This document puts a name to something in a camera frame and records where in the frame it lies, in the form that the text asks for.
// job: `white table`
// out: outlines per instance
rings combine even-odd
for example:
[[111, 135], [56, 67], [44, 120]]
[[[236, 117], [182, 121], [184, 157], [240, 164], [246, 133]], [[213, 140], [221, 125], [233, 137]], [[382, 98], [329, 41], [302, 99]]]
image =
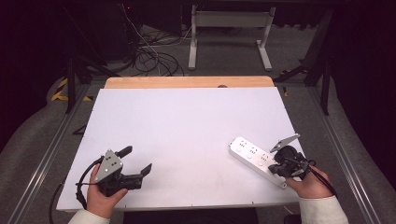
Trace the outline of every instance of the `white table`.
[[[103, 89], [57, 209], [81, 208], [75, 184], [82, 173], [109, 148], [127, 146], [134, 150], [122, 159], [123, 174], [138, 174], [150, 163], [152, 170], [142, 189], [129, 191], [116, 209], [296, 203], [292, 189], [275, 186], [228, 152], [237, 136], [269, 151], [279, 139], [294, 134], [275, 87]], [[291, 145], [302, 152], [298, 140]]]

